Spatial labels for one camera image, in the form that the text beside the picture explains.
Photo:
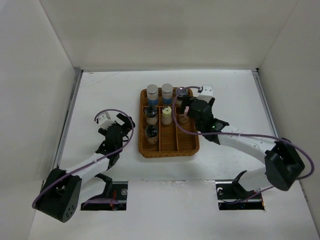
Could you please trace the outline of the pink lid seasoning jar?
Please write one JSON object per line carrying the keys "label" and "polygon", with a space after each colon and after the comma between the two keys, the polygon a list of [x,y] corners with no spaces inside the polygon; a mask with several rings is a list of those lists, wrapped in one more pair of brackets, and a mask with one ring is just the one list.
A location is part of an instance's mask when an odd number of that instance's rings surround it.
{"label": "pink lid seasoning jar", "polygon": [[190,120],[190,118],[187,116],[188,111],[189,111],[188,106],[186,106],[185,108],[180,107],[178,109],[177,121],[179,124],[185,124]]}

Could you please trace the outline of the yellow lid seasoning jar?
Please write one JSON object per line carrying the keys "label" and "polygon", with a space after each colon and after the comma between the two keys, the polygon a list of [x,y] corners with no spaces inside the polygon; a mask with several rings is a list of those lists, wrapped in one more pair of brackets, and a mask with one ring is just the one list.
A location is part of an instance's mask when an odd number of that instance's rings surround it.
{"label": "yellow lid seasoning jar", "polygon": [[162,108],[161,123],[166,126],[172,123],[172,108],[170,106]]}

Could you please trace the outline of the black cap spice jar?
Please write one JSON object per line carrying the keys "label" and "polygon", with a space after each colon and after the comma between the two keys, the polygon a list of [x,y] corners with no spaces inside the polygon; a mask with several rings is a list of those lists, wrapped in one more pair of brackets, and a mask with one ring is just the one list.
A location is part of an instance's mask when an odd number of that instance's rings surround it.
{"label": "black cap spice jar", "polygon": [[159,140],[159,130],[156,125],[148,125],[145,129],[146,142],[155,145]]}

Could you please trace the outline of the blue label jar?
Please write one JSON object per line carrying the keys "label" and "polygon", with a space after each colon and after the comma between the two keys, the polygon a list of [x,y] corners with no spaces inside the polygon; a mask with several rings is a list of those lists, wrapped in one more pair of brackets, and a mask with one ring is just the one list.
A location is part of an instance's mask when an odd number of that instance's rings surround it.
{"label": "blue label jar", "polygon": [[149,105],[157,106],[159,103],[158,87],[155,84],[150,84],[146,88],[147,102]]}
{"label": "blue label jar", "polygon": [[171,105],[173,99],[173,86],[169,83],[165,83],[161,87],[161,99],[164,105]]}

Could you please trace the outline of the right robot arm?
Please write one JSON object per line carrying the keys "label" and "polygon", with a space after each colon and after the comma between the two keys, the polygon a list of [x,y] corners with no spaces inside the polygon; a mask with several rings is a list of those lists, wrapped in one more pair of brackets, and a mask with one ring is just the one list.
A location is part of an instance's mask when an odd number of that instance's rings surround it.
{"label": "right robot arm", "polygon": [[180,112],[194,120],[196,131],[217,145],[230,147],[245,153],[264,166],[256,170],[244,170],[232,181],[232,192],[238,198],[245,197],[257,188],[275,187],[288,191],[305,165],[291,142],[271,136],[245,136],[228,122],[215,118],[210,101],[197,97],[182,98]]}

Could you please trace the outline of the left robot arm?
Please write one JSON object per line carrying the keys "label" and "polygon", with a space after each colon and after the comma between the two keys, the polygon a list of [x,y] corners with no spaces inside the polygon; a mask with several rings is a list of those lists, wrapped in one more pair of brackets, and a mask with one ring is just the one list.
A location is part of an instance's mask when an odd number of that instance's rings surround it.
{"label": "left robot arm", "polygon": [[[114,189],[112,178],[104,172],[116,164],[120,153],[131,141],[136,125],[132,117],[123,111],[118,111],[116,118],[123,123],[112,121],[108,110],[95,116],[98,133],[104,140],[94,154],[80,164],[67,169],[54,168],[33,201],[33,209],[65,223],[78,206],[83,210],[95,210],[97,207],[114,210],[117,206],[124,206],[124,196]],[[96,195],[80,203],[82,186],[95,178],[103,181],[96,185]]]}

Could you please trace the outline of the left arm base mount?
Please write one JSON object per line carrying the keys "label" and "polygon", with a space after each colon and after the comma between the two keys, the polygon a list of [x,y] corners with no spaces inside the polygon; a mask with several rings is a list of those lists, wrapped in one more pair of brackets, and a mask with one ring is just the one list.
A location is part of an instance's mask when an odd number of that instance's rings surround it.
{"label": "left arm base mount", "polygon": [[81,211],[125,211],[129,183],[99,173],[80,192]]}

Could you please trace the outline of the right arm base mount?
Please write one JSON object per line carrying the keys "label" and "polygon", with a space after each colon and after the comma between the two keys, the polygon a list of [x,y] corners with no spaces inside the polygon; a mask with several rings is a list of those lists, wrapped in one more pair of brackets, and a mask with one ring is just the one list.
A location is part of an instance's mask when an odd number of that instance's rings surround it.
{"label": "right arm base mount", "polygon": [[239,180],[246,173],[242,171],[232,180],[216,181],[217,204],[220,211],[265,210],[262,195],[253,196],[260,190],[246,191]]}

